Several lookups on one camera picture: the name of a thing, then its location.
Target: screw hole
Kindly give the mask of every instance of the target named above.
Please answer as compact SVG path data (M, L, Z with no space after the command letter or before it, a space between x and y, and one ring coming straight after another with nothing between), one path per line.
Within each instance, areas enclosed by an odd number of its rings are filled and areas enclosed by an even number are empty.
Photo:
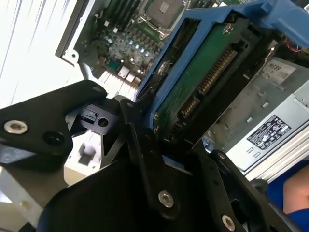
M134 105L133 105L132 103L130 103L130 102L128 102L127 105L128 105L129 107L134 107Z
M64 136L59 132L48 131L43 134L43 140L51 146L61 146L64 144Z
M99 120L98 120L98 125L100 126L100 127L107 127L108 126L108 120L106 119L106 118L100 118Z
M100 89L98 86L93 86L92 87L95 91L97 91L97 92L101 92L102 91L102 89Z

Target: screw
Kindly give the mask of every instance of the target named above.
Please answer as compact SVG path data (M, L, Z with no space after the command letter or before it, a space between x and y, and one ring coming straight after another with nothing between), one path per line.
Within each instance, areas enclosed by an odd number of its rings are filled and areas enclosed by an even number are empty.
M156 112L156 113L154 114L154 120L157 120L158 117L159 117L159 114Z
M156 127L154 128L154 133L156 133L158 130L159 130L159 126L156 126Z
M161 202L161 204L163 204L166 208L172 208L174 205L174 200L172 195L170 195L168 192L161 191L159 193L159 201Z
M228 23L223 29L223 34L228 34L231 30L233 30L233 26L232 24Z
M6 132L11 134L23 134L28 130L26 123L17 120L8 121L3 127Z
M235 230L235 224L229 216L223 215L222 216L222 222L225 225L225 227L227 227L230 231Z
M221 159L223 159L223 160L225 159L224 154L223 154L223 153L221 153L221 152L219 152L219 153L218 153L218 156L219 156Z

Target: black metal bracket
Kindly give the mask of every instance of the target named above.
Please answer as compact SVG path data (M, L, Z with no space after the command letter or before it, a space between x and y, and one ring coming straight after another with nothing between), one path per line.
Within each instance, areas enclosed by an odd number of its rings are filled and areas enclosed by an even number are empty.
M210 157L222 174L225 190L232 198L229 201L244 202L244 206L248 209L249 231L291 231L278 214L271 209L266 198L250 184L225 153L214 150Z
M73 147L66 115L106 95L98 84L81 81L1 109L0 164L43 172L61 168Z
M171 180L165 175L166 166L156 146L155 135L150 128L141 126L141 112L133 102L121 100L120 108L130 159L140 171L148 205L163 218L174 220L179 214L179 201Z

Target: gray metal panel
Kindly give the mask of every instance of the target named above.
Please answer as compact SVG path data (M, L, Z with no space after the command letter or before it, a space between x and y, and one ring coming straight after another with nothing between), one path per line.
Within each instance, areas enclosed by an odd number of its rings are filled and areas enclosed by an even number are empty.
M266 150L261 150L247 140L247 138L263 125L273 115L279 117L283 122L289 125L292 129L284 134L279 140L274 142ZM275 148L282 140L293 134L302 124L309 119L309 110L300 105L295 95L289 96L282 104L280 104L269 116L262 120L256 127L254 127L243 139L241 139L233 148L231 148L227 155L241 170L246 171L258 160L264 156L270 155L270 151Z
M279 58L274 59L296 68L295 71L280 85L259 75L211 129L216 148L224 150L243 171L251 171L258 161L272 154L282 141L309 120L309 70ZM247 138L273 115L292 129L266 150L261 150Z

